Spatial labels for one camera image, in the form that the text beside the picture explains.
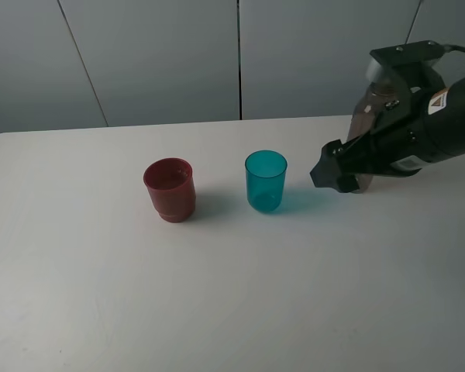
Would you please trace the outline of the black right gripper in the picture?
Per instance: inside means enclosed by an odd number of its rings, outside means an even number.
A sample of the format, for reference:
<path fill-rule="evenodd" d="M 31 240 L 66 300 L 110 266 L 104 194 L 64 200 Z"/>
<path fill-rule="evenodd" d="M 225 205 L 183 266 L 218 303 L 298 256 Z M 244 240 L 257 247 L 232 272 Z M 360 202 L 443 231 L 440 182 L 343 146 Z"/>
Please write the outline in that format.
<path fill-rule="evenodd" d="M 465 78 L 424 98 L 410 116 L 388 124 L 381 115 L 371 131 L 367 169 L 374 175 L 407 177 L 423 167 L 465 154 Z M 339 165 L 345 146 L 340 139 L 327 143 L 310 171 L 317 188 L 339 193 L 363 193 L 369 174 L 347 174 Z"/>

